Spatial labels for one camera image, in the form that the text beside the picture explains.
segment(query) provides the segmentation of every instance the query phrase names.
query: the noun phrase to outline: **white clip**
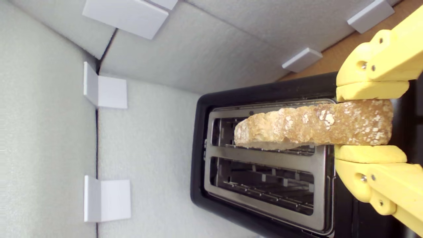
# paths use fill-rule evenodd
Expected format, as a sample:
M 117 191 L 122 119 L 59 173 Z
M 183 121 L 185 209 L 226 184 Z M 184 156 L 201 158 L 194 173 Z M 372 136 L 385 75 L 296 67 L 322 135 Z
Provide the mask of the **white clip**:
M 100 181 L 86 175 L 84 182 L 85 222 L 131 218 L 131 188 L 129 180 Z
M 84 62 L 84 96 L 96 107 L 128 108 L 126 80 L 98 76 L 88 62 Z

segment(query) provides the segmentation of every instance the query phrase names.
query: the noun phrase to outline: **foam wall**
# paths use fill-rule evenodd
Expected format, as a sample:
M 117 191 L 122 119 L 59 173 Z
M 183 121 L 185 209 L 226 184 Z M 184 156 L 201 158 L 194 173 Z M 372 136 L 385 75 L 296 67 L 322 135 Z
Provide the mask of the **foam wall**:
M 1 236 L 95 238 L 83 222 L 84 175 L 96 175 L 95 108 L 82 95 L 93 58 L 4 1 L 0 36 Z
M 99 178 L 130 179 L 132 218 L 99 224 L 99 237 L 253 238 L 190 199 L 198 94 L 128 80 L 128 110 L 99 110 Z
M 100 59 L 115 30 L 82 15 L 85 0 L 11 0 L 13 4 Z

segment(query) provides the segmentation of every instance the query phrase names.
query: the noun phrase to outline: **gray foam wall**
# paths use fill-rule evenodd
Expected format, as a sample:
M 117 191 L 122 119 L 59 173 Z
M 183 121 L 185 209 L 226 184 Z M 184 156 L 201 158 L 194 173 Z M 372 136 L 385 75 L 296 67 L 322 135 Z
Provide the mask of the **gray foam wall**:
M 84 175 L 96 175 L 95 108 L 82 96 L 72 42 L 0 1 L 2 237 L 95 238 L 83 222 Z

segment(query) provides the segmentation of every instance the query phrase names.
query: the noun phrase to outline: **white foam panel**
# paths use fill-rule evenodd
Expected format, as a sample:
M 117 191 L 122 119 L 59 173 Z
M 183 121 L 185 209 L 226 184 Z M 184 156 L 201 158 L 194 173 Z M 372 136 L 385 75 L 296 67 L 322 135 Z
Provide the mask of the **white foam panel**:
M 272 47 L 180 2 L 154 40 L 118 30 L 103 60 L 109 73 L 196 93 L 270 83 L 288 71 Z
M 81 93 L 83 62 L 94 58 L 4 1 L 0 36 L 1 236 L 95 238 L 96 225 L 83 221 L 95 107 Z
M 115 30 L 82 15 L 86 0 L 11 0 L 12 3 L 100 59 Z
M 346 20 L 373 0 L 187 0 L 274 46 L 286 62 L 307 47 L 323 51 L 354 31 Z M 388 0 L 393 5 L 398 0 Z
M 132 217 L 99 224 L 99 237 L 255 238 L 190 199 L 199 95 L 127 80 L 128 110 L 99 109 L 99 179 L 131 181 Z

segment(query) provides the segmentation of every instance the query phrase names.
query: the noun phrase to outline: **metal toaster slot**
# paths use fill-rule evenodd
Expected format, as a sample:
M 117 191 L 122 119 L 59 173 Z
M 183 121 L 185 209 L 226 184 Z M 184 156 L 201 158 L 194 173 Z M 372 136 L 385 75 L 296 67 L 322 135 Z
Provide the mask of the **metal toaster slot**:
M 305 215 L 313 214 L 314 177 L 266 165 L 212 157 L 210 183 Z
M 216 108 L 209 114 L 204 188 L 212 196 L 319 234 L 333 228 L 330 146 L 266 151 L 237 147 L 236 125 L 255 113 L 330 99 Z
M 258 148 L 237 147 L 234 141 L 234 130 L 238 123 L 242 122 L 246 117 L 237 118 L 218 118 L 213 122 L 213 129 L 211 134 L 211 144 L 214 146 L 231 147 L 240 149 L 262 150 Z M 314 154 L 314 146 L 300 146 L 293 149 L 286 150 L 271 150 L 277 153 L 286 153 L 294 155 L 308 155 Z

